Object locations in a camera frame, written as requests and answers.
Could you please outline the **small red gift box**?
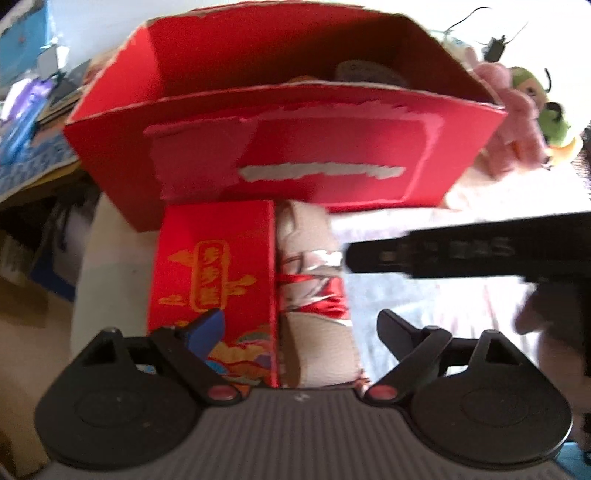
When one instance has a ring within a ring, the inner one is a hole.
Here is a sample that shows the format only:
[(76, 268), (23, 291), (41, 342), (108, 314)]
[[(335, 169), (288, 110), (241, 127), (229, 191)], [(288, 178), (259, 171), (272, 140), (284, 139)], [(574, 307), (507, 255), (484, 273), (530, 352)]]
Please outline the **small red gift box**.
[(185, 327), (209, 310), (192, 349), (236, 384), (279, 384), (276, 222), (270, 201), (170, 204), (155, 255), (147, 327)]

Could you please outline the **pink teddy bear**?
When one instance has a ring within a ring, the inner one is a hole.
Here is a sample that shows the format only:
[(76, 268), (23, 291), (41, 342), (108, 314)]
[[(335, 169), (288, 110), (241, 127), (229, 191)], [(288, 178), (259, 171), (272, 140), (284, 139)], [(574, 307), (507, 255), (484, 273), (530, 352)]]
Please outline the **pink teddy bear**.
[(496, 93), (507, 113), (484, 149), (489, 175), (500, 180), (519, 167), (533, 170), (544, 165), (547, 144), (538, 123), (536, 101), (514, 86), (513, 72), (501, 63), (479, 61), (472, 47), (465, 49), (464, 58), (474, 74)]

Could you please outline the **green plush toy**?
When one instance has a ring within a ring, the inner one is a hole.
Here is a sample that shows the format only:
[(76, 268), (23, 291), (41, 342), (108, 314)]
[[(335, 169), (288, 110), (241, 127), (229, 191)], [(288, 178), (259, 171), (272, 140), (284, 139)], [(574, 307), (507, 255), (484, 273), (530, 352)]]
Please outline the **green plush toy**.
[(552, 78), (544, 69), (546, 83), (542, 84), (529, 70), (522, 67), (511, 67), (513, 87), (528, 95), (538, 109), (537, 122), (546, 144), (549, 157), (548, 168), (565, 162), (572, 162), (579, 154), (583, 141), (575, 134), (570, 123), (564, 116), (563, 106), (549, 99), (552, 90)]

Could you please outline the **black charger plug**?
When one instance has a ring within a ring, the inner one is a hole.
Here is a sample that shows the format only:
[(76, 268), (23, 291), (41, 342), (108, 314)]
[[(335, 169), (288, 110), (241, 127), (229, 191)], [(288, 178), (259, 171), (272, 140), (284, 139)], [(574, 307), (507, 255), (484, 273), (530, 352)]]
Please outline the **black charger plug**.
[(506, 49), (506, 37), (493, 37), (483, 48), (483, 60), (489, 63), (498, 62)]

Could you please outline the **brown tape roll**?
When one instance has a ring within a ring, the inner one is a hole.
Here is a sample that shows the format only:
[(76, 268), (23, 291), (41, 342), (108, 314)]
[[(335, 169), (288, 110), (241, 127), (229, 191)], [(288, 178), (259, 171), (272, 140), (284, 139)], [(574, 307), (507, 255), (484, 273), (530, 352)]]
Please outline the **brown tape roll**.
[(376, 62), (346, 60), (335, 67), (335, 81), (376, 83), (407, 88), (408, 81), (393, 69)]

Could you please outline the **large red cardboard box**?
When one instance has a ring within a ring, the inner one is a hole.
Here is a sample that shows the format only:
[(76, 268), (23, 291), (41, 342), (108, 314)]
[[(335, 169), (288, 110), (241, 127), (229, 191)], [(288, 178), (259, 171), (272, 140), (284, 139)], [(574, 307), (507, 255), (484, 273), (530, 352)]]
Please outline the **large red cardboard box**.
[[(346, 60), (389, 67), (409, 86), (335, 81)], [(165, 203), (187, 200), (435, 206), (505, 115), (483, 81), (403, 15), (260, 2), (138, 27), (64, 135), (146, 231)]]

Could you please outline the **blue patterned cloth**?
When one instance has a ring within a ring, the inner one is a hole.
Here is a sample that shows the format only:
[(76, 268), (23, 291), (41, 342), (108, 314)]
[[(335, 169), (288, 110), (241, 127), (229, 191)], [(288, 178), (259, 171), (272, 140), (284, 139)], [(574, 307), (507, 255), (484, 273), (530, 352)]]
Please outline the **blue patterned cloth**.
[(61, 133), (37, 146), (27, 143), (14, 160), (1, 164), (1, 201), (76, 161), (77, 155)]

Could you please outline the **stack of books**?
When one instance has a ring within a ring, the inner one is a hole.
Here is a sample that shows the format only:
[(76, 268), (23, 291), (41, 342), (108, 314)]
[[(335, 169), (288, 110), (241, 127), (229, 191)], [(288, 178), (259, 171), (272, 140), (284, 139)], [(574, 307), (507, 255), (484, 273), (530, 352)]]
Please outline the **stack of books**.
[(48, 124), (68, 114), (82, 97), (87, 85), (100, 71), (98, 62), (88, 60), (65, 75), (48, 97), (48, 102), (37, 118), (40, 125)]

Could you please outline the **purple toy figure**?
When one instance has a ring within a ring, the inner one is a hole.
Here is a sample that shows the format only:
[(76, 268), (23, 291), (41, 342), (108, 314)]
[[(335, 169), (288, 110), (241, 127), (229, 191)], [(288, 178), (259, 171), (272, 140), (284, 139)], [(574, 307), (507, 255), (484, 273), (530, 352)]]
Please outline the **purple toy figure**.
[(37, 100), (46, 98), (53, 88), (51, 80), (24, 78), (14, 83), (1, 108), (1, 121), (20, 118)]

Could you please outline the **blue packaged item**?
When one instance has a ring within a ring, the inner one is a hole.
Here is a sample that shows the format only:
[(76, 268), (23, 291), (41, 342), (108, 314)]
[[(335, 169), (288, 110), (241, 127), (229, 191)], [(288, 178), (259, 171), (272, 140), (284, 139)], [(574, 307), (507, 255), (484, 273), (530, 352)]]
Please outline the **blue packaged item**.
[(49, 3), (17, 1), (1, 19), (1, 87), (33, 69), (52, 37)]

